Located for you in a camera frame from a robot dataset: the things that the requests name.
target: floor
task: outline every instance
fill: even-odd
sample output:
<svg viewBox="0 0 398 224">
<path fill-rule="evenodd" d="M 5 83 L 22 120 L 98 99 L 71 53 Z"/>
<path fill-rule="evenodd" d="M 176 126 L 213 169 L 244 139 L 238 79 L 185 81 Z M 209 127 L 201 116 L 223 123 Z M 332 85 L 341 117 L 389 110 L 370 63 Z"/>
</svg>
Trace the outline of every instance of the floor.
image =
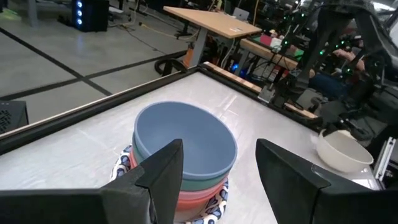
<svg viewBox="0 0 398 224">
<path fill-rule="evenodd" d="M 83 33 L 54 18 L 32 28 L 19 16 L 0 16 L 0 100 L 26 101 L 34 123 L 159 78 L 157 58 L 187 43 L 138 26 L 170 35 L 183 26 L 155 16 L 136 14 L 131 34 L 117 27 Z"/>
</svg>

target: orange bowl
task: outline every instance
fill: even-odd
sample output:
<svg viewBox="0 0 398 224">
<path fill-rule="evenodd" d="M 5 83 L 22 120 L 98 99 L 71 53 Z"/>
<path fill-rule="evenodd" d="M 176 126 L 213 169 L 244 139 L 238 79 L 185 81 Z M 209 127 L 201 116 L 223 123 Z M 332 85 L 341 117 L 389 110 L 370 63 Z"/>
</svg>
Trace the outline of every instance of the orange bowl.
<svg viewBox="0 0 398 224">
<path fill-rule="evenodd" d="M 134 158 L 134 154 L 132 153 L 132 150 L 130 152 L 130 161 L 131 161 L 131 168 L 135 168 L 138 166 L 138 163 L 136 159 Z M 220 190 L 223 188 L 223 182 L 220 184 L 220 186 L 217 187 L 217 189 L 214 191 L 213 194 L 209 194 L 206 197 L 198 198 L 198 199 L 193 199 L 193 200 L 183 200 L 178 197 L 178 202 L 177 202 L 177 211 L 184 211 L 184 210 L 189 210 L 193 208 L 197 208 L 199 206 L 205 205 L 205 203 L 212 198 L 217 192 L 220 192 Z"/>
</svg>

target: computer tower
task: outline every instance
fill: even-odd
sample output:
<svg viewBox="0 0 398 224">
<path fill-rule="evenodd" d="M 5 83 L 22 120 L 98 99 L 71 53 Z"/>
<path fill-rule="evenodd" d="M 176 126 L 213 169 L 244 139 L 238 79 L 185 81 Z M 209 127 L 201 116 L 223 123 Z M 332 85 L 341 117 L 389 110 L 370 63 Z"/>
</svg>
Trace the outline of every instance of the computer tower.
<svg viewBox="0 0 398 224">
<path fill-rule="evenodd" d="M 0 101 L 0 134 L 28 124 L 25 101 Z"/>
<path fill-rule="evenodd" d="M 72 0 L 72 24 L 82 32 L 106 31 L 108 0 Z"/>
</svg>

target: green bowl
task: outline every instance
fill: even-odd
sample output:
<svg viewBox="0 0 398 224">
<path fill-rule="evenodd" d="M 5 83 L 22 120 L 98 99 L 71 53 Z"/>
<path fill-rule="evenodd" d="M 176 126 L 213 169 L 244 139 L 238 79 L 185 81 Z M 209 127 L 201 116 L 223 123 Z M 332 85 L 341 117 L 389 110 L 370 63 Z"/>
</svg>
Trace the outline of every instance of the green bowl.
<svg viewBox="0 0 398 224">
<path fill-rule="evenodd" d="M 140 164 L 144 158 L 143 156 L 139 153 L 139 150 L 137 150 L 137 145 L 133 140 L 133 150 L 132 153 L 134 154 L 134 158 L 136 159 L 136 162 Z M 224 177 L 228 175 L 229 171 L 227 171 L 224 174 L 221 174 L 217 177 L 214 177 L 212 179 L 208 180 L 184 180 L 182 179 L 181 181 L 181 190 L 182 191 L 199 191 L 199 190 L 206 190 L 211 187 L 214 187 L 215 185 L 219 184 L 221 181 L 223 181 Z"/>
</svg>

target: table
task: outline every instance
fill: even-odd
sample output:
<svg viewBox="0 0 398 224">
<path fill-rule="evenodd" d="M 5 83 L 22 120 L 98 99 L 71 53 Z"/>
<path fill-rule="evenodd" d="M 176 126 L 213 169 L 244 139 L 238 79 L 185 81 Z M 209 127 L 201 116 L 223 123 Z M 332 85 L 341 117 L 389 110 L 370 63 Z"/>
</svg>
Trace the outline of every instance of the table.
<svg viewBox="0 0 398 224">
<path fill-rule="evenodd" d="M 168 6 L 165 6 L 163 10 L 200 26 L 200 31 L 195 42 L 195 48 L 193 49 L 193 55 L 190 61 L 190 67 L 196 66 L 200 63 L 208 31 L 212 31 L 218 35 L 226 37 L 227 39 L 241 38 L 261 32 L 260 28 L 219 12 L 182 9 Z"/>
<path fill-rule="evenodd" d="M 267 60 L 272 59 L 272 63 L 282 67 L 282 69 L 279 70 L 277 77 L 274 79 L 274 83 L 279 81 L 285 69 L 291 70 L 297 66 L 297 62 L 295 60 L 292 60 L 288 57 L 283 57 L 279 54 L 275 54 L 272 50 L 268 49 L 267 47 L 263 47 L 259 44 L 254 43 L 253 41 L 243 39 L 240 41 L 240 47 L 244 49 L 244 51 L 239 61 L 238 68 L 235 70 L 236 75 L 240 74 L 245 61 L 248 59 L 249 53 L 253 53 Z M 314 75 L 315 72 L 311 70 L 310 76 L 312 77 Z"/>
<path fill-rule="evenodd" d="M 315 150 L 318 134 L 262 105 L 252 89 L 245 87 L 251 83 L 243 80 L 239 84 L 209 69 L 216 68 L 209 63 L 201 66 L 204 68 L 174 73 L 0 135 L 0 154 L 16 148 L 0 156 L 0 189 L 101 187 L 108 182 L 119 153 L 131 142 L 138 112 L 164 100 L 206 109 L 236 139 L 238 156 L 229 174 L 228 208 L 220 224 L 277 223 L 257 171 L 257 138 L 377 189 L 369 168 L 342 174 L 323 163 Z"/>
<path fill-rule="evenodd" d="M 222 68 L 217 67 L 216 65 L 213 65 L 212 63 L 205 62 L 205 64 L 207 64 L 209 67 L 213 68 L 215 71 L 219 72 L 221 75 L 224 75 L 224 76 L 226 76 L 226 77 L 228 77 L 228 78 L 230 78 L 232 80 L 235 80 L 235 81 L 237 81 L 239 83 L 242 83 L 244 86 L 250 88 L 252 91 L 257 93 L 257 95 L 260 94 L 261 87 L 256 86 L 255 84 L 253 84 L 253 83 L 251 83 L 249 81 L 246 81 L 243 78 L 238 77 L 237 75 L 229 73 L 226 70 L 223 70 Z M 315 115 L 315 114 L 313 114 L 313 113 L 311 113 L 311 112 L 309 112 L 307 110 L 298 109 L 294 105 L 291 105 L 290 103 L 285 103 L 285 107 L 288 110 L 294 111 L 295 113 L 298 113 L 301 116 L 305 116 L 305 117 L 310 118 L 310 119 L 315 119 L 315 118 L 318 117 L 317 115 Z"/>
</svg>

